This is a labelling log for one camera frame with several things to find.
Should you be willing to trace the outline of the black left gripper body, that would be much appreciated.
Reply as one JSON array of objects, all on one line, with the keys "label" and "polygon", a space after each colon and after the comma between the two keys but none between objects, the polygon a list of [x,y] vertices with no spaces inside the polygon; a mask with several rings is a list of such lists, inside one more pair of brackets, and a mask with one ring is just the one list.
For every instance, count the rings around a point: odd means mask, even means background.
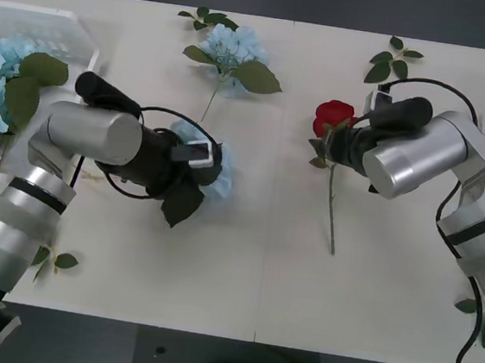
[{"label": "black left gripper body", "polygon": [[210,185],[222,171],[221,145],[211,141],[171,139],[166,154],[169,171],[162,196],[186,183]]}]

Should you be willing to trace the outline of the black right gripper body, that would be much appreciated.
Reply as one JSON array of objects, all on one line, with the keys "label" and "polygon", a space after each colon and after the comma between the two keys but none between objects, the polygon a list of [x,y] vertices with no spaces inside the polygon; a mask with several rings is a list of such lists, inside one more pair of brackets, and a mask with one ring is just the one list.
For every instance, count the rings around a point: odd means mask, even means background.
[{"label": "black right gripper body", "polygon": [[359,128],[344,127],[331,133],[327,145],[327,158],[329,161],[356,169],[353,146],[361,130]]}]

